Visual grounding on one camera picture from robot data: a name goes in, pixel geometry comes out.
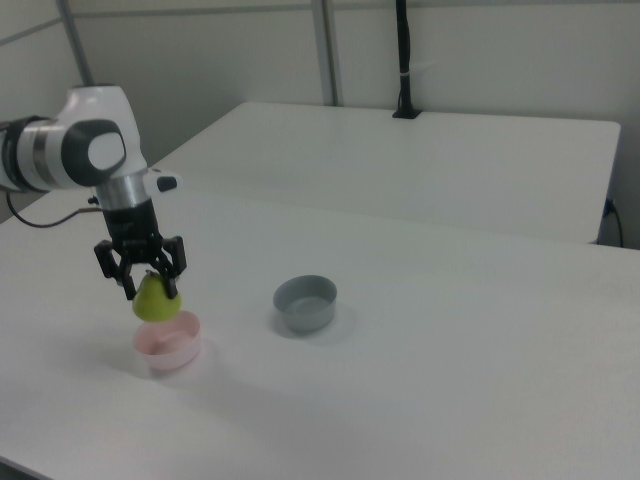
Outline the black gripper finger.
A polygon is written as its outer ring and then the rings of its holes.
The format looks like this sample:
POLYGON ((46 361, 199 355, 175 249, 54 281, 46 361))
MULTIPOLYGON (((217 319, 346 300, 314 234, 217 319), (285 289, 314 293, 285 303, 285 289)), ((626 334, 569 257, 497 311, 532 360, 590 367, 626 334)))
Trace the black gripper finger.
POLYGON ((167 298, 175 299, 178 296, 177 282, 187 268, 183 238, 160 238, 153 249, 151 266, 160 275, 167 298))
POLYGON ((120 253, 115 250, 113 243, 109 240, 99 242, 94 247, 94 253, 103 276, 114 279, 123 289, 126 299, 132 301, 137 290, 131 276, 133 262, 130 257, 126 253, 120 253))

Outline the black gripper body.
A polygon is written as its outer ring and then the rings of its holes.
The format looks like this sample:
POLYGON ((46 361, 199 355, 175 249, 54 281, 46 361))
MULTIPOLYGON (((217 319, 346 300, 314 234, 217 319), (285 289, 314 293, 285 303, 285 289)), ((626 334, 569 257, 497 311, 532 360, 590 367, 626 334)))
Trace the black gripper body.
POLYGON ((104 210, 103 217, 115 250, 126 253, 133 264, 151 264, 154 246, 162 238, 152 200, 130 208, 104 210))

